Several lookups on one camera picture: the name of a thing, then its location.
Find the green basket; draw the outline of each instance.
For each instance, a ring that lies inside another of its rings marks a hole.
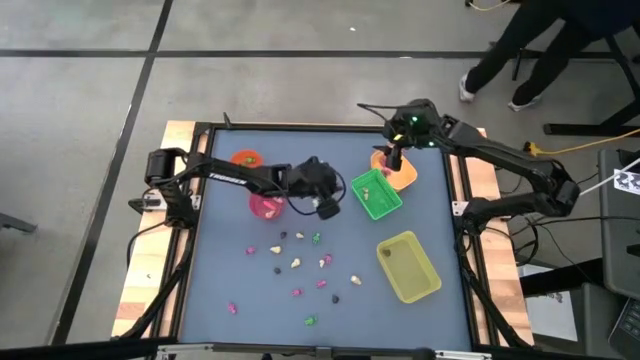
[[[367,200],[364,199],[365,188],[369,194]],[[373,220],[402,206],[402,199],[378,169],[372,169],[351,180],[351,189]]]

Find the black pants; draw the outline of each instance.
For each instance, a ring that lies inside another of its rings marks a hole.
[[[513,15],[507,29],[496,45],[467,76],[466,90],[475,93],[502,70],[507,61],[533,39],[547,30],[556,20],[566,16],[559,1],[526,0]],[[569,58],[596,40],[580,24],[567,21],[538,59],[533,72],[513,95],[513,103],[524,105],[540,95],[567,67]]]

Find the gray floor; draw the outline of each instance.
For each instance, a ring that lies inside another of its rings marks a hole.
[[[0,0],[0,48],[147,49],[161,0]],[[514,8],[477,13],[462,0],[175,0],[161,49],[484,50]],[[544,48],[557,26],[536,40]],[[619,35],[630,54],[640,40]],[[590,50],[603,50],[594,44]],[[42,344],[124,122],[142,59],[0,58],[0,211],[39,224],[34,235],[0,232],[0,347]],[[158,59],[116,185],[70,341],[106,339],[125,276],[125,247],[139,217],[126,201],[144,190],[146,154],[169,119],[371,123],[355,103],[431,98],[442,113],[486,127],[514,147],[525,140],[560,149],[589,139],[546,137],[545,122],[597,122],[631,99],[620,69],[575,61],[540,105],[512,113],[511,65],[473,105],[457,81],[477,60]],[[522,69],[526,78],[531,63]],[[611,147],[637,147],[626,140]],[[596,150],[559,157],[583,179]],[[517,178],[500,172],[503,189]],[[597,196],[574,216],[598,213]],[[518,228],[514,221],[512,229]],[[558,224],[553,233],[575,261],[600,254],[599,226]],[[528,240],[528,235],[517,239]],[[565,265],[542,235],[539,259]]]

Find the orange bowl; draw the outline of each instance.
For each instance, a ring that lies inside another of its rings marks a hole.
[[[384,156],[382,151],[374,151],[373,154],[371,154],[371,168],[380,169],[382,175],[387,178],[387,181],[393,190],[399,192],[416,181],[418,178],[418,171],[416,171],[416,168],[411,165],[404,155],[402,155],[402,168],[400,171],[393,171],[384,166],[386,158],[387,157]]]
[[[231,162],[238,165],[254,168],[262,165],[262,156],[255,150],[240,150],[231,156]]]

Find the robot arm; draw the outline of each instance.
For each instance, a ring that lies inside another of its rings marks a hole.
[[[383,129],[384,137],[393,146],[376,147],[387,155],[386,166],[392,170],[400,170],[403,148],[421,149],[435,145],[445,153],[484,160],[521,175],[531,183],[533,191],[528,194],[492,201],[484,198],[469,200],[461,216],[462,226],[469,234],[479,235],[494,217],[531,212],[546,216],[567,216],[571,213],[580,188],[560,162],[537,159],[486,139],[475,127],[448,115],[440,116],[428,99],[413,100],[396,109]]]
[[[182,158],[188,165],[187,169],[174,176],[177,158]],[[336,174],[329,164],[320,162],[315,156],[296,167],[280,164],[247,168],[201,153],[171,148],[149,154],[145,182],[158,188],[166,201],[167,226],[190,229],[197,222],[197,214],[190,198],[180,191],[180,184],[192,178],[209,178],[243,186],[264,197],[315,197],[318,216],[325,220],[340,212],[332,197],[342,190],[336,182]]]

